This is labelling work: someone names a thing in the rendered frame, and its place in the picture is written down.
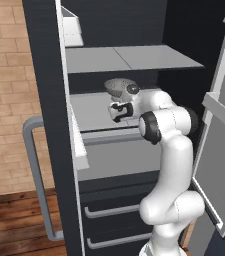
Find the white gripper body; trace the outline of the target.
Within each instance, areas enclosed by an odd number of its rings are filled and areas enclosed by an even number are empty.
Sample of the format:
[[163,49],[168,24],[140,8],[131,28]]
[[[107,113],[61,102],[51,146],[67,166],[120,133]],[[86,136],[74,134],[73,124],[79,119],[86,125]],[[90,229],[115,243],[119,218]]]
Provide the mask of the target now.
[[128,103],[111,103],[108,107],[111,119],[119,123],[123,118],[131,117],[133,115],[133,106],[130,102]]

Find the grey fridge shelf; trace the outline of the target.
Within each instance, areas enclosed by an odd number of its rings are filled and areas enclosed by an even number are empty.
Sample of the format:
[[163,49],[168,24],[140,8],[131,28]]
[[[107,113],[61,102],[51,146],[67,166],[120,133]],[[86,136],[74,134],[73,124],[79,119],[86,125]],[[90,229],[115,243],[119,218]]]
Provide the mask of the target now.
[[66,60],[70,74],[202,67],[167,45],[69,48]]
[[120,123],[111,119],[108,106],[112,100],[108,93],[74,94],[70,96],[70,101],[81,131],[136,128],[138,125],[137,119]]

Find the grey fridge crisper drawer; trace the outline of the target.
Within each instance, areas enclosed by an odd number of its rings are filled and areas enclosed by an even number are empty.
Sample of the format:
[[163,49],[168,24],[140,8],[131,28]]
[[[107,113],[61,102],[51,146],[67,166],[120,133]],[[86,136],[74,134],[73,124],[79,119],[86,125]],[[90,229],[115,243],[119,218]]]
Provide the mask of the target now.
[[146,141],[137,128],[82,133],[88,169],[78,170],[86,181],[160,169],[161,148]]

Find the dark fridge body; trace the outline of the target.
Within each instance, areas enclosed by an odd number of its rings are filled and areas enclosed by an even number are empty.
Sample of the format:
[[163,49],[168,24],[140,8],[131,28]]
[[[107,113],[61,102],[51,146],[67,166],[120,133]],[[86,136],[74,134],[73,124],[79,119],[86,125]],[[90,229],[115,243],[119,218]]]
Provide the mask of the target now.
[[[225,33],[225,0],[62,0],[80,22],[83,47],[167,45],[202,67],[68,73],[70,96],[107,93],[112,78],[135,81],[145,92],[162,88],[197,114],[209,89]],[[97,193],[156,183],[157,171],[86,180]]]

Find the grey-lined fridge door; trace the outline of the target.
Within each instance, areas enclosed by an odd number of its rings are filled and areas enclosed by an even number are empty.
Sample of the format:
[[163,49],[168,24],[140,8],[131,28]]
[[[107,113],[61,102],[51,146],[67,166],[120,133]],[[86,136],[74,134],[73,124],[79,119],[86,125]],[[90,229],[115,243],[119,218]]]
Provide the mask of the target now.
[[[225,106],[225,37],[209,92],[218,92],[218,100]],[[196,223],[188,248],[191,256],[225,256],[225,124],[206,108],[205,123],[199,144],[193,187],[202,195],[206,212]]]

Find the white door bin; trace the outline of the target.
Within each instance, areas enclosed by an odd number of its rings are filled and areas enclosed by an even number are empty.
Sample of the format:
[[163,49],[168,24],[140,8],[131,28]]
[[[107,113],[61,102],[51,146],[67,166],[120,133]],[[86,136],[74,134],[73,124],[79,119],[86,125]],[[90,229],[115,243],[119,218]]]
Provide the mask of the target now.
[[73,111],[73,107],[70,107],[72,116],[72,128],[73,128],[73,142],[74,142],[74,156],[75,165],[77,170],[83,170],[89,168],[89,162],[87,158],[87,151],[83,143],[83,139],[77,124],[77,120]]
[[84,43],[79,18],[65,7],[61,7],[61,11],[65,46],[82,47]]

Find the dark freezer drawer front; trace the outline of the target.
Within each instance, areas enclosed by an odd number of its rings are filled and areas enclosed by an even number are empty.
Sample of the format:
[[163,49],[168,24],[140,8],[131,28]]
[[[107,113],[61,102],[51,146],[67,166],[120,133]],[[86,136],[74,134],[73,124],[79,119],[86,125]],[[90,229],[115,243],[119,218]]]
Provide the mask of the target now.
[[[124,238],[144,233],[152,233],[152,227],[147,225],[132,226],[127,228],[119,228],[117,230],[99,232],[97,234],[88,235],[93,243]],[[111,246],[101,249],[90,249],[85,243],[85,256],[138,256],[141,248],[149,240],[141,240],[137,242]]]
[[86,233],[99,233],[144,225],[140,218],[139,210],[126,214],[89,219],[85,215],[84,208],[88,207],[91,211],[99,211],[139,205],[141,200],[152,191],[154,186],[154,183],[149,183],[91,194],[90,199],[92,200],[82,203],[83,224]]

